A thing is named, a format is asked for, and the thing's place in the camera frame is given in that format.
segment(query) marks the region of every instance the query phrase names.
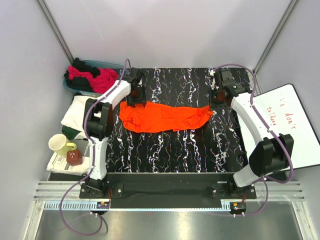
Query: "orange fabric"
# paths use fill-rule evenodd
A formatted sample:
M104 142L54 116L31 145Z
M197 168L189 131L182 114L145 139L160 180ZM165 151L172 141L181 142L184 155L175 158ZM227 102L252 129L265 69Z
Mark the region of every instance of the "orange fabric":
M120 119L124 128L136 133L158 133L166 130L198 129L213 115L209 106L172 107L159 103L147 102L145 107L137 104L135 107L120 103Z

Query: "marble tabletop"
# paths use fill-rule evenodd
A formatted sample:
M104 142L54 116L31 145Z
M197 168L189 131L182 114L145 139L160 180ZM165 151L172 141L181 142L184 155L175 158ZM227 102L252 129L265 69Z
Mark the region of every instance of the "marble tabletop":
M145 68L146 98L172 107L209 104L212 68ZM231 68L237 82L249 84L244 69ZM135 133L126 130L114 109L115 124L107 147L109 173L237 172L247 161L231 108L214 111L201 128L174 132Z

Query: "yellow mug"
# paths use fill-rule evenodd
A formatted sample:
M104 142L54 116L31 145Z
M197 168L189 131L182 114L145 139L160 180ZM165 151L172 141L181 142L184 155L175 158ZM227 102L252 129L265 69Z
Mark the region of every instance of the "yellow mug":
M67 152L77 149L77 145L70 142L63 134L56 134L49 140L49 148L61 156L67 156Z

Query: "white wall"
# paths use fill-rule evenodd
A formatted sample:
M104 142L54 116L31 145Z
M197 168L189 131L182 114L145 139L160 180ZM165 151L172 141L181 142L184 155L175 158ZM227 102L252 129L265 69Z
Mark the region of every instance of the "white wall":
M138 68L253 68L289 0L45 0L73 56Z
M0 1L1 239L20 239L71 94L68 62L35 0Z
M320 137L320 1L301 0L288 20L261 71L262 90L294 84L312 125ZM320 167L295 170L320 237Z

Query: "plastic bin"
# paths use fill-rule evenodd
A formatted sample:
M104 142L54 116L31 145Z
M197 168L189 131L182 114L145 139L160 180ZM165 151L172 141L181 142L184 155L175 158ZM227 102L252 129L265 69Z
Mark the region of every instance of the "plastic bin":
M102 62L102 61L92 61L92 60L83 60L83 61L85 62L85 64L87 64L91 67L115 70L119 75L122 73L122 70L124 68L124 66L119 65L119 64L114 64L114 63L108 63L108 62ZM65 78L63 80L63 86L73 93L80 93L84 96L90 96L90 97L94 97L94 98L101 96L101 94L97 93L97 92L82 91L82 90L70 88L67 86L67 82L66 82Z

